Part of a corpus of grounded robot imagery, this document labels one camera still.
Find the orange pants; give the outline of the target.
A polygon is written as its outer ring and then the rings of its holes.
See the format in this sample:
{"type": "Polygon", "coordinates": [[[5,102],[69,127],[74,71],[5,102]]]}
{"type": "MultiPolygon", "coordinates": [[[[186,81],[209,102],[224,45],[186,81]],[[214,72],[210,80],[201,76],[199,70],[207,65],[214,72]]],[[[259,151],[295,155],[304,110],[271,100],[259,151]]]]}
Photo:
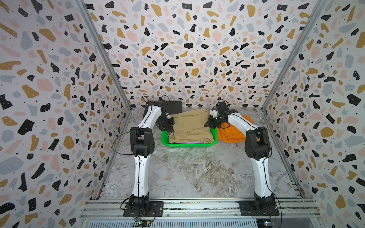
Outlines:
{"type": "Polygon", "coordinates": [[[240,143],[246,140],[246,136],[235,126],[229,123],[221,124],[217,129],[218,140],[225,143],[240,143]]]}

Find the beige pants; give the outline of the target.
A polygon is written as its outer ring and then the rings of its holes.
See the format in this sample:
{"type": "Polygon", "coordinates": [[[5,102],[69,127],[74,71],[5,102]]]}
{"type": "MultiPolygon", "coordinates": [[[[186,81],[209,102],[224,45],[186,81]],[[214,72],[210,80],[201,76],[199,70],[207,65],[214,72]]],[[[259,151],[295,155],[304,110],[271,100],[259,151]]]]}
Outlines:
{"type": "Polygon", "coordinates": [[[168,136],[170,144],[209,144],[215,141],[205,124],[209,113],[206,109],[195,109],[172,115],[173,132],[168,136]]]}

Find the aluminium front rail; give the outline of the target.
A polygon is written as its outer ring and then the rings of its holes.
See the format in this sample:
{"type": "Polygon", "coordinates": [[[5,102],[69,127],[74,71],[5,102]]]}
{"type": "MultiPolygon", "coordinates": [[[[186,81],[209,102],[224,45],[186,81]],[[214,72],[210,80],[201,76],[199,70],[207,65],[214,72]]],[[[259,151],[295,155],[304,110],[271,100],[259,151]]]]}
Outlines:
{"type": "Polygon", "coordinates": [[[252,199],[152,199],[144,212],[123,199],[90,200],[81,214],[83,228],[324,228],[314,201],[281,198],[258,212],[252,199]]]}

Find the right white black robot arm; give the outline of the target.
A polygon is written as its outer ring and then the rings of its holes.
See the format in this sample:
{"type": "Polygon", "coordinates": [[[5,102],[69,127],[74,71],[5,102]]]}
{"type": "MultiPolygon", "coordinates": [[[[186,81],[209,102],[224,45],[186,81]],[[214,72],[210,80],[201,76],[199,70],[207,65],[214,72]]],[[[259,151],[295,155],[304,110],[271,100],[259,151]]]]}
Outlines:
{"type": "Polygon", "coordinates": [[[268,172],[271,144],[267,128],[252,124],[234,109],[211,110],[205,126],[220,128],[223,123],[236,127],[245,135],[245,152],[251,159],[255,177],[255,210],[261,213],[271,206],[275,207],[275,195],[271,189],[268,172]]]}

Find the purple pants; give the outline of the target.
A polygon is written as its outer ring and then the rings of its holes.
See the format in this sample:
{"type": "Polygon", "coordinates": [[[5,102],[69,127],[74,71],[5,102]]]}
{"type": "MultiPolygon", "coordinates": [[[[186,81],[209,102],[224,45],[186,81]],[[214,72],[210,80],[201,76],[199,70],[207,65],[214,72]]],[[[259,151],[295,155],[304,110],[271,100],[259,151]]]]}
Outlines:
{"type": "Polygon", "coordinates": [[[182,144],[202,144],[202,142],[190,140],[190,141],[187,141],[187,142],[183,142],[182,144]]]}

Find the green plastic basket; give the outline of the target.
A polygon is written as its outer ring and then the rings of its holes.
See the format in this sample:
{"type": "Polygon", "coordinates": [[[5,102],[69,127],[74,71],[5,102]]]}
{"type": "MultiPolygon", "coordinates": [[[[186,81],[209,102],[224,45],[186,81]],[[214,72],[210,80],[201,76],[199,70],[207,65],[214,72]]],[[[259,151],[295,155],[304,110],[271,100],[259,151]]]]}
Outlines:
{"type": "Polygon", "coordinates": [[[163,131],[161,142],[165,146],[186,148],[186,147],[209,147],[218,141],[217,130],[204,126],[174,126],[175,131],[169,133],[163,131]]]}

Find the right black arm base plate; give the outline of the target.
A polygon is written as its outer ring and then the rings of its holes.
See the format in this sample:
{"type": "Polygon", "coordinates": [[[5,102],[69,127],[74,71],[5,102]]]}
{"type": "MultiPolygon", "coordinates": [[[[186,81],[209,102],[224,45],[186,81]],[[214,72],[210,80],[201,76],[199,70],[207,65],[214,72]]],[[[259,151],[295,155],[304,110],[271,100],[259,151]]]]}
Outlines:
{"type": "Polygon", "coordinates": [[[241,200],[239,201],[239,209],[241,216],[279,216],[279,208],[275,203],[261,205],[257,200],[241,200]]]}

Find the black flat box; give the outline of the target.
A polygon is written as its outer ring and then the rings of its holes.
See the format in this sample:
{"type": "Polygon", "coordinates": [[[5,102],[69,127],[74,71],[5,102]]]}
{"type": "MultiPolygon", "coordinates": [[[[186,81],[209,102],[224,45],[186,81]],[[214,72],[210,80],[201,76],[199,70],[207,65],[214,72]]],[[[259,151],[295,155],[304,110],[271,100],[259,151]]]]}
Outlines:
{"type": "Polygon", "coordinates": [[[181,101],[156,101],[155,106],[161,108],[162,114],[175,115],[182,113],[182,102],[181,101]]]}

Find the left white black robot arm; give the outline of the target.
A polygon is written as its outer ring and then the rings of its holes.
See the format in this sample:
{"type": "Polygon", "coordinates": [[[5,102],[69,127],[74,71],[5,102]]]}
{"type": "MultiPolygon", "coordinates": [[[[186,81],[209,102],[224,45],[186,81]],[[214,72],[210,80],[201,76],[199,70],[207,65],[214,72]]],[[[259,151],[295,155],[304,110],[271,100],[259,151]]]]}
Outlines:
{"type": "Polygon", "coordinates": [[[153,128],[160,131],[173,131],[174,119],[168,111],[168,101],[147,102],[146,113],[136,127],[130,129],[131,151],[135,157],[135,181],[130,207],[147,211],[150,208],[148,168],[149,158],[155,150],[153,128]]]}

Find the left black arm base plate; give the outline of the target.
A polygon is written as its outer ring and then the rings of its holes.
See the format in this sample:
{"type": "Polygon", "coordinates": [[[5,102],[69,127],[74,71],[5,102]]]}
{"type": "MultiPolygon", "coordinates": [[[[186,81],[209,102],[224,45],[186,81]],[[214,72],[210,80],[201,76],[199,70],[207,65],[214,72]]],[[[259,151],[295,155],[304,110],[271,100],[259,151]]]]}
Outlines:
{"type": "Polygon", "coordinates": [[[143,206],[142,204],[138,206],[128,202],[125,206],[123,217],[162,217],[163,209],[163,201],[151,201],[148,206],[143,206]]]}

